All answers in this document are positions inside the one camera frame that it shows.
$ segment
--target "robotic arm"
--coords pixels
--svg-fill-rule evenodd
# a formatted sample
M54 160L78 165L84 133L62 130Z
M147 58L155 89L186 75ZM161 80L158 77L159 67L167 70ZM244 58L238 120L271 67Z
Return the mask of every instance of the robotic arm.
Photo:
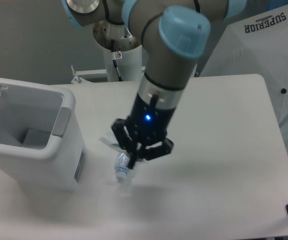
M136 161L170 154L167 127L198 57L204 51L210 21L241 12L246 0L66 0L76 21L88 25L106 19L126 24L149 53L144 77L130 115L111 126L133 169Z

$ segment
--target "white table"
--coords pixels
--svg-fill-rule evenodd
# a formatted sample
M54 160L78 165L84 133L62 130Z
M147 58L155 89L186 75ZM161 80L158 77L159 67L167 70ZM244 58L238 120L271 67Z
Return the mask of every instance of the white table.
M78 189L18 185L0 170L0 239L233 240L288 235L288 156L264 81L191 79L168 128L171 155L139 165L121 196L99 138L136 82L65 85L88 152Z

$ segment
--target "light blue joint cap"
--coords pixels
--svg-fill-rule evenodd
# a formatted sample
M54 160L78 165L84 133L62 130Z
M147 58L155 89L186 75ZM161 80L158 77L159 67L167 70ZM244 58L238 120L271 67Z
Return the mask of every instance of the light blue joint cap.
M82 26L81 26L81 25L76 21L76 19L73 17L71 11L69 10L68 5L66 4L66 0L61 0L61 1L62 1L62 5L63 5L63 7L64 7L64 9L65 9L65 12L66 12L66 14L67 14L67 16L68 16L68 19L69 19L70 23L73 25L74 28L76 28L76 29L81 29Z
M163 42L175 54L197 59L204 52L211 24L193 9L170 6L160 18L158 30Z
M246 6L246 2L247 0L228 0L227 13L224 19L226 20L242 12Z
M130 15L136 2L137 0L125 0L123 4L122 19L128 29L130 29L129 26Z

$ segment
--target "plastic water bottle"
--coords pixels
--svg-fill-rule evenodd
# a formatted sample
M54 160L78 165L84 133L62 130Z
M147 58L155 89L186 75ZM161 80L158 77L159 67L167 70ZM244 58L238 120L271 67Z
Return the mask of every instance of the plastic water bottle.
M119 152L117 154L115 164L114 164L114 169L115 169L115 175L117 178L117 181L119 183L123 182L125 178L127 177L130 169L127 168L127 165L130 161L130 158L122 152Z

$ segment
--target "gray wall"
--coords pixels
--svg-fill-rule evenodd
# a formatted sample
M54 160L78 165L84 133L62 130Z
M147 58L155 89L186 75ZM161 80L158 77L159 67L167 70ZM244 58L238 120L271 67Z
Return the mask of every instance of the gray wall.
M269 0L249 0L243 14L215 23L201 57L201 70L226 25L261 13ZM143 54L143 62L148 59ZM75 70L104 69L102 51L93 39L93 26L71 26L61 0L0 1L0 77L43 84L65 84Z

